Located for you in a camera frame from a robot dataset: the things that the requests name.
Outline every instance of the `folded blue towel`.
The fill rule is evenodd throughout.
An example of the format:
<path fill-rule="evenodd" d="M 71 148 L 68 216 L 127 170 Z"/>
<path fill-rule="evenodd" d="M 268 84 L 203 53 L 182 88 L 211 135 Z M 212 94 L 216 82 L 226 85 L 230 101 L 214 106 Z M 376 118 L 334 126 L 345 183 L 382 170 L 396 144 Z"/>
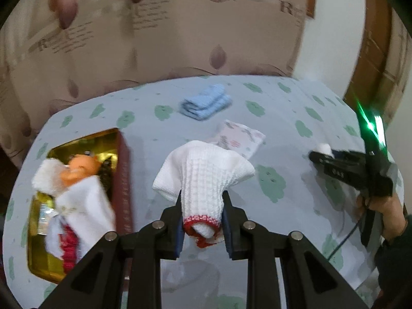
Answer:
<path fill-rule="evenodd" d="M 223 85 L 212 85 L 203 90 L 199 95 L 185 98 L 180 105 L 183 115 L 199 121 L 208 119 L 217 111 L 231 104 L 230 96 L 225 94 Z"/>

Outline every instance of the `gold tray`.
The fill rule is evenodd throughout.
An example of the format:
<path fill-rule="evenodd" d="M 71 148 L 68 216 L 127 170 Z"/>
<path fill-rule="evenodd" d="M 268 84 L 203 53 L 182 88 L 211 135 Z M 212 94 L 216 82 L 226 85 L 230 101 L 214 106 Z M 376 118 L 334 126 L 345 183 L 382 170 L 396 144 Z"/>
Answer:
<path fill-rule="evenodd" d="M 119 129 L 95 133 L 50 150 L 48 158 L 56 158 L 64 164 L 69 162 L 71 155 L 93 151 L 100 161 L 112 156 L 112 169 L 117 165 L 117 145 Z M 42 203 L 53 208 L 54 201 L 50 195 L 38 192 L 32 199 L 28 221 L 27 264 L 31 273 L 39 278 L 58 284 L 64 277 L 63 262 L 46 252 L 44 235 L 37 234 L 40 205 Z"/>

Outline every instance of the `metal screw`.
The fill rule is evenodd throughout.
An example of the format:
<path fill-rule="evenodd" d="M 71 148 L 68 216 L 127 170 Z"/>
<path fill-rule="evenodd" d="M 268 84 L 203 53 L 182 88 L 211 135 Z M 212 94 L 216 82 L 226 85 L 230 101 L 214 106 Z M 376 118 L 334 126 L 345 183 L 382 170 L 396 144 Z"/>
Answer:
<path fill-rule="evenodd" d="M 253 230 L 256 228 L 256 223 L 252 221 L 246 221 L 243 223 L 243 227 L 248 230 Z"/>
<path fill-rule="evenodd" d="M 113 241 L 117 238 L 117 234 L 114 231 L 110 231 L 104 235 L 104 239 L 107 241 Z"/>
<path fill-rule="evenodd" d="M 154 221 L 152 223 L 152 227 L 154 227 L 155 229 L 161 229 L 162 227 L 164 227 L 164 222 L 163 221 Z"/>
<path fill-rule="evenodd" d="M 296 241 L 300 241 L 303 238 L 303 235 L 300 231 L 293 231 L 290 236 Z"/>

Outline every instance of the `white knit sock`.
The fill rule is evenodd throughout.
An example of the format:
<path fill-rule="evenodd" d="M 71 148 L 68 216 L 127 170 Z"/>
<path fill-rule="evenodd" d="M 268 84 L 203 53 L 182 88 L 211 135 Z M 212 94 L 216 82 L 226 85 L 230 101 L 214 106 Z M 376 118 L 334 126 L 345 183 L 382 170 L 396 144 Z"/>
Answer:
<path fill-rule="evenodd" d="M 185 231 L 212 238 L 220 228 L 225 189 L 255 174 L 252 164 L 235 151 L 191 141 L 169 154 L 153 189 L 175 202 L 182 190 Z"/>

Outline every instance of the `curtain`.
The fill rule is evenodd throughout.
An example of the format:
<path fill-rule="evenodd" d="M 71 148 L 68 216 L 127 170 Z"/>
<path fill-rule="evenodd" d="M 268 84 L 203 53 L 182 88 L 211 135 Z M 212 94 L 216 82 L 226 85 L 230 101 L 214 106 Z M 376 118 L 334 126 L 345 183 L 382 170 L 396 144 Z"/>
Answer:
<path fill-rule="evenodd" d="M 0 30 L 0 145 L 19 167 L 51 115 L 130 81 L 290 76 L 306 1 L 20 0 Z"/>

